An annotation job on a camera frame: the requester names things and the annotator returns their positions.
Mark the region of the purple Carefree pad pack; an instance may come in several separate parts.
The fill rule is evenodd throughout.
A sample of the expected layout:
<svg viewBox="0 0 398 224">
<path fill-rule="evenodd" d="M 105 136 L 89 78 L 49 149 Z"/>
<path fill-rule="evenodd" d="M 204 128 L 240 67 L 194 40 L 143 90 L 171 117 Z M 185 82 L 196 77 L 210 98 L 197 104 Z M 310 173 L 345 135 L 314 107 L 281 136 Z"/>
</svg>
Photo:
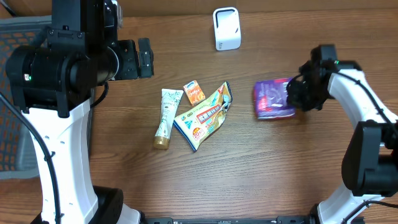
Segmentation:
<svg viewBox="0 0 398 224">
<path fill-rule="evenodd" d="M 254 84 L 254 111 L 257 119 L 281 119 L 295 115 L 287 102 L 287 85 L 292 78 L 258 81 Z"/>
</svg>

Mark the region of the white Pantene tube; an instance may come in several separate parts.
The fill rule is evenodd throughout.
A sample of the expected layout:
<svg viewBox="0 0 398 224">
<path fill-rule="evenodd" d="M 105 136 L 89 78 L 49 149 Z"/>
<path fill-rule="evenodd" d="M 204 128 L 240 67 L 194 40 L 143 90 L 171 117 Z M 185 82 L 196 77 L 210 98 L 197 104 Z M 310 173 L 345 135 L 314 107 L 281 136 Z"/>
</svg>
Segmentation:
<svg viewBox="0 0 398 224">
<path fill-rule="evenodd" d="M 183 90 L 162 89 L 160 124 L 154 137 L 154 147 L 157 149 L 169 147 L 175 114 L 183 94 Z"/>
</svg>

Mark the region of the small orange tissue pack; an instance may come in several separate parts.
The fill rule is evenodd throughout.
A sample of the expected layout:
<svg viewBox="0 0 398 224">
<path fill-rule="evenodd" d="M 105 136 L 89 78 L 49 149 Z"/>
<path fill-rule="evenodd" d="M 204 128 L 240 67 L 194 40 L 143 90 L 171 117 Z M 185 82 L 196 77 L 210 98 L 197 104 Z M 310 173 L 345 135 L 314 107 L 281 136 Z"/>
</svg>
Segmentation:
<svg viewBox="0 0 398 224">
<path fill-rule="evenodd" d="M 206 98 L 204 92 L 202 91 L 196 80 L 193 80 L 184 85 L 183 90 L 192 106 L 199 104 Z"/>
</svg>

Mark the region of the yellow wet wipes pack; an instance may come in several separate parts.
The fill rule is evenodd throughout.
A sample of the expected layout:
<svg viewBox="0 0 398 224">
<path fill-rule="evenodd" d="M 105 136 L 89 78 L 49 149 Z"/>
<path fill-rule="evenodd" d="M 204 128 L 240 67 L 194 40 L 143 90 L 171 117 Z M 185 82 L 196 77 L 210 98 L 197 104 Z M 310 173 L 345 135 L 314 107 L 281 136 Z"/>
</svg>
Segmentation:
<svg viewBox="0 0 398 224">
<path fill-rule="evenodd" d="M 224 82 L 210 97 L 174 119 L 174 126 L 187 140 L 193 152 L 217 131 L 233 102 L 229 82 Z"/>
</svg>

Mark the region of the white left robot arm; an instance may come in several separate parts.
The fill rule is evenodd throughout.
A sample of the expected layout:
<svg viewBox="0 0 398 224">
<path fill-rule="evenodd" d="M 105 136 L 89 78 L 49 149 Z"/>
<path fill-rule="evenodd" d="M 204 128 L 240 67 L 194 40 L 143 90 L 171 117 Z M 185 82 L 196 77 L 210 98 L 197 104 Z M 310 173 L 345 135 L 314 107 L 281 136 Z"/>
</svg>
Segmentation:
<svg viewBox="0 0 398 224">
<path fill-rule="evenodd" d="M 91 92 L 114 80 L 150 78 L 149 39 L 119 40 L 117 1 L 54 1 L 47 45 L 18 47 L 6 63 L 12 100 L 6 106 L 27 127 L 42 186 L 36 223 L 144 223 L 121 189 L 93 185 L 88 122 Z"/>
</svg>

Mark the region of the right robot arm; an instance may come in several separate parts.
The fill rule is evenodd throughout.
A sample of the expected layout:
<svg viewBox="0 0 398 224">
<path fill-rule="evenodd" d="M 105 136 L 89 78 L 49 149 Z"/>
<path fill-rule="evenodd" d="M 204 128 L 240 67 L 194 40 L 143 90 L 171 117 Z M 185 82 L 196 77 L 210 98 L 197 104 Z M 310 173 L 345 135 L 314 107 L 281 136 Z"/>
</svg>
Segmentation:
<svg viewBox="0 0 398 224">
<path fill-rule="evenodd" d="M 397 208 L 384 198 L 397 193 L 397 115 L 378 98 L 359 64 L 338 60 L 333 44 L 312 49 L 310 60 L 287 84 L 287 103 L 321 110 L 328 99 L 344 109 L 354 133 L 341 164 L 342 184 L 296 223 L 364 223 L 371 205 Z"/>
</svg>

